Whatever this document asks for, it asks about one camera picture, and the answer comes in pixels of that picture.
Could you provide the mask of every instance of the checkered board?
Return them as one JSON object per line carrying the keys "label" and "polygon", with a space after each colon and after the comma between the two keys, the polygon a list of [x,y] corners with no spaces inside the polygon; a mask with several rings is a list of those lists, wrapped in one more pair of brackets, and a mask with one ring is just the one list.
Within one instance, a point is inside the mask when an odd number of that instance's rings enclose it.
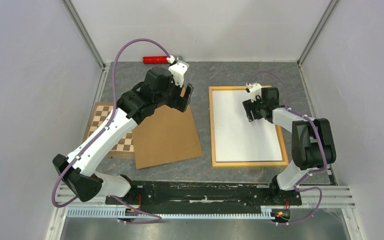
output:
{"label": "checkered board", "polygon": [[[113,110],[112,102],[97,102],[93,109],[92,116],[90,117],[89,124],[84,134],[84,140],[94,133],[96,129],[105,121]],[[131,157],[135,156],[135,149],[133,147],[133,134],[127,133],[118,143],[109,151],[107,157]]]}

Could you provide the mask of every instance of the white board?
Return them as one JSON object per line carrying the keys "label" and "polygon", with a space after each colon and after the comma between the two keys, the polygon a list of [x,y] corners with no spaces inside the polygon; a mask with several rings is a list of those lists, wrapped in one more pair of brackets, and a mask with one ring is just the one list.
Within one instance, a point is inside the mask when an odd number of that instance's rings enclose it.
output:
{"label": "white board", "polygon": [[245,90],[212,91],[215,161],[281,162],[276,126],[265,119],[249,122],[242,105],[248,99]]}

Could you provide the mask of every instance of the cardboard sheet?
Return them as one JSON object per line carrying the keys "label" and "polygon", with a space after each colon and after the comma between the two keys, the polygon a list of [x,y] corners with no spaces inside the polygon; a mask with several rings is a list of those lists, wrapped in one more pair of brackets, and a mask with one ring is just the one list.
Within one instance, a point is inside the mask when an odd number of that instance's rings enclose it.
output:
{"label": "cardboard sheet", "polygon": [[185,112],[161,106],[132,132],[137,169],[203,155],[190,106]]}

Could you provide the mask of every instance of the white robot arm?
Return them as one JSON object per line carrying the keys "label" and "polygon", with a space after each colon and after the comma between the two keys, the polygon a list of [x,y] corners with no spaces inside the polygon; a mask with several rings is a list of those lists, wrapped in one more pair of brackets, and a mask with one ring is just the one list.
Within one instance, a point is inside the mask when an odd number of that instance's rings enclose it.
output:
{"label": "white robot arm", "polygon": [[250,122],[266,119],[292,133],[292,162],[282,173],[274,176],[270,184],[275,195],[273,199],[284,203],[289,196],[293,196],[304,176],[324,166],[315,132],[308,121],[312,121],[317,127],[327,164],[332,164],[336,160],[331,126],[325,118],[303,119],[290,108],[279,105],[279,90],[276,87],[262,87],[254,83],[247,84],[246,91],[250,99],[244,101],[242,105]]}
{"label": "white robot arm", "polygon": [[95,170],[111,148],[146,117],[154,114],[156,108],[167,105],[181,112],[187,109],[194,89],[188,84],[184,96],[181,96],[188,67],[187,63],[179,60],[172,62],[168,70],[163,67],[150,69],[143,82],[121,95],[113,109],[115,114],[112,119],[111,112],[76,150],[67,156],[58,154],[53,159],[59,175],[72,164],[62,181],[82,202],[97,194],[123,197],[130,190],[130,180],[125,176],[106,175]]}

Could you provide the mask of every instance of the white plastic bracket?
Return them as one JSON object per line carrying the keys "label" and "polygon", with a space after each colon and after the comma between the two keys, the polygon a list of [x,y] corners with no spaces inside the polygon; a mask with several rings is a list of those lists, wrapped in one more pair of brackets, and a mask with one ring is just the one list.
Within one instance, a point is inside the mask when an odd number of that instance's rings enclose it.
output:
{"label": "white plastic bracket", "polygon": [[174,63],[175,60],[176,60],[176,58],[175,58],[175,56],[173,56],[173,55],[170,55],[170,57],[167,57],[167,62],[168,62],[169,64]]}
{"label": "white plastic bracket", "polygon": [[254,83],[254,84],[251,84],[251,83],[247,83],[246,85],[246,88],[248,89],[248,92],[250,94],[250,99],[251,99],[251,103],[257,101],[257,96],[259,96],[261,98],[261,85],[258,84],[258,83]]}
{"label": "white plastic bracket", "polygon": [[188,70],[189,64],[184,61],[177,61],[176,64],[171,65],[168,70],[173,74],[174,84],[183,87],[185,81],[185,73]]}

